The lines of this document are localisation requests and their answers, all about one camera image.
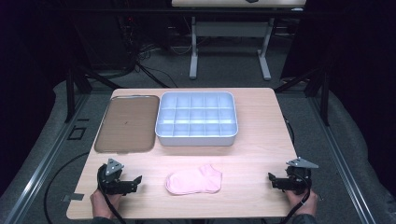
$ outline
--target pair of pink socks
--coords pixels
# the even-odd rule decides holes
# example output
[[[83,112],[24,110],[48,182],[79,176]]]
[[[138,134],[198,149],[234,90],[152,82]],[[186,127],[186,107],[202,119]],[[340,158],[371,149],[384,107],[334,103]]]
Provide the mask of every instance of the pair of pink socks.
[[[221,176],[221,172],[207,164],[169,175],[165,186],[173,194],[216,193],[221,188]]]

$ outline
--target pink sock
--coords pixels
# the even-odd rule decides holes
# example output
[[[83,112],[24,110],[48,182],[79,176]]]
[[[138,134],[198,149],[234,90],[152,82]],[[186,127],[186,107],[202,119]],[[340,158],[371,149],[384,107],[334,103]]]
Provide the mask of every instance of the pink sock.
[[[207,164],[169,175],[165,186],[174,194],[215,193],[221,188],[221,175],[221,172]]]

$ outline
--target table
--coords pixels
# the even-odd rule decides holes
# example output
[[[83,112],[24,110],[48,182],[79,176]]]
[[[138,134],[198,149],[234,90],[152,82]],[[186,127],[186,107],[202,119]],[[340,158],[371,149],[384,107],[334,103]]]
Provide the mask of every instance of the table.
[[[262,7],[269,9],[303,7],[305,0],[259,0],[249,3],[246,0],[173,0],[173,7]],[[271,80],[265,52],[274,26],[274,19],[268,22],[227,22],[191,20],[191,66],[190,79],[196,79],[198,66],[197,36],[249,36],[263,37],[262,48],[257,50],[262,76]]]
[[[230,147],[163,147],[158,138],[145,153],[97,153],[92,147],[67,216],[92,218],[90,195],[98,168],[109,158],[125,165],[121,180],[143,176],[136,193],[122,198],[124,218],[284,217],[290,210],[286,195],[273,189],[268,173],[285,177],[286,161],[296,158],[275,93],[265,88],[120,89],[118,95],[158,95],[166,91],[228,91],[233,94],[239,131]],[[221,190],[214,194],[171,195],[165,178],[173,172],[205,164],[222,172]]]

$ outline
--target human hand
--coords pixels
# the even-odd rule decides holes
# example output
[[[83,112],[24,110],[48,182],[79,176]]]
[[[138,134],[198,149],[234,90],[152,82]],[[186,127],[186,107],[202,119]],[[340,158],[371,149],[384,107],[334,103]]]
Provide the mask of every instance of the human hand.
[[[113,204],[116,210],[119,209],[121,196],[122,194],[107,195],[107,198],[110,200],[111,204]],[[94,217],[114,217],[113,212],[111,212],[110,208],[108,208],[105,197],[99,189],[97,189],[90,198],[92,204],[92,214]]]
[[[285,193],[289,198],[291,207],[294,207],[297,203],[299,203],[307,192],[308,189],[306,189],[303,194],[296,195],[291,190],[285,190]],[[308,200],[295,212],[295,215],[297,216],[300,214],[308,214],[314,217],[317,212],[317,206],[318,195],[313,190],[311,190]]]

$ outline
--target white plastic box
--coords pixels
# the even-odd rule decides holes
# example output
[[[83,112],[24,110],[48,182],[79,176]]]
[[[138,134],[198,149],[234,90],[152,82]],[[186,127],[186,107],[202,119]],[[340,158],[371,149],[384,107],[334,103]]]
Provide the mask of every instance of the white plastic box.
[[[164,146],[230,146],[238,133],[233,95],[226,91],[166,92],[155,133]]]

